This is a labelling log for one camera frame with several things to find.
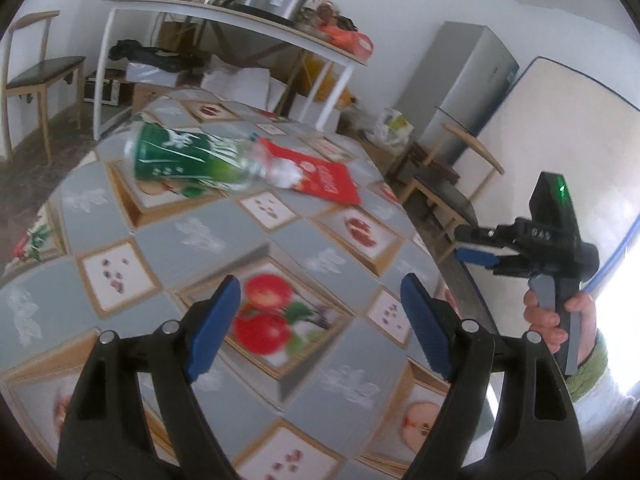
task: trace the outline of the green led light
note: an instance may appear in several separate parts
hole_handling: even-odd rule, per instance
[[[560,202],[565,202],[569,198],[569,190],[566,188],[566,181],[563,177],[558,178],[558,195]]]

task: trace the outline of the tablecloth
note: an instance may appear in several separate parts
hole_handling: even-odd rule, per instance
[[[414,272],[433,294],[440,273],[375,165],[353,139],[201,89],[171,92],[140,118],[343,162],[362,204],[259,184],[189,199],[132,179],[126,126],[101,142],[42,207],[0,290],[0,384],[32,442],[55,462],[101,331],[149,333],[233,273],[258,309],[234,322],[193,390],[240,475],[399,478],[447,388],[410,329],[400,281]],[[174,460],[144,374],[140,389],[158,453]]]

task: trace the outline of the orange bag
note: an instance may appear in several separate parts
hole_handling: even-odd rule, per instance
[[[346,50],[363,61],[369,59],[373,54],[373,41],[360,32],[342,30],[331,25],[320,27],[320,30],[332,37],[331,44],[333,46]]]

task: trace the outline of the black chair seat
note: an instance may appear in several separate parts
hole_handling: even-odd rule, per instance
[[[84,56],[47,59],[22,72],[19,76],[12,79],[6,87],[8,90],[11,90],[22,86],[41,85],[80,65],[85,59]]]
[[[414,174],[414,178],[462,216],[469,225],[478,225],[478,218],[476,218],[476,212],[471,202],[433,168],[430,166],[421,167]]]

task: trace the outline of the human hand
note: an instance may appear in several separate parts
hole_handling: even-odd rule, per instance
[[[524,295],[524,304],[526,306],[524,319],[531,323],[529,329],[538,332],[551,353],[555,354],[560,349],[560,345],[569,338],[565,330],[558,328],[560,316],[539,306],[538,296],[532,289]],[[582,314],[582,333],[578,347],[578,365],[581,365],[591,354],[596,342],[596,304],[589,294],[578,292],[564,304],[564,309],[567,312]]]

